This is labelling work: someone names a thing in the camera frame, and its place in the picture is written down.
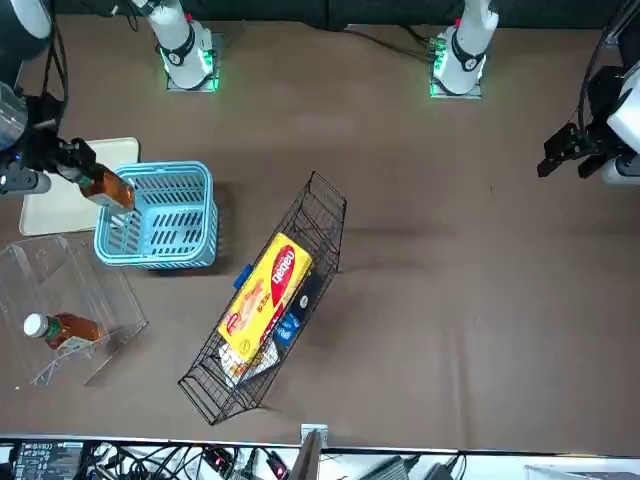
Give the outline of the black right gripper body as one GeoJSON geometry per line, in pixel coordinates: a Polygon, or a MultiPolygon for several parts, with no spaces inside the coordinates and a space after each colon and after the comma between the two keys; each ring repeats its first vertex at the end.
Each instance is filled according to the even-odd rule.
{"type": "Polygon", "coordinates": [[[28,120],[18,142],[22,167],[39,172],[57,173],[59,115],[63,102],[51,94],[27,96],[28,120]]]}

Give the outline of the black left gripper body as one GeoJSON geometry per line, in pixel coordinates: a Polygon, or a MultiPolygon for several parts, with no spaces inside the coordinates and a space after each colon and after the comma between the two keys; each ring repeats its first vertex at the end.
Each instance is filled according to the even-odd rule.
{"type": "Polygon", "coordinates": [[[578,153],[611,154],[627,148],[625,127],[617,113],[626,78],[622,66],[605,65],[587,82],[578,108],[578,153]]]}

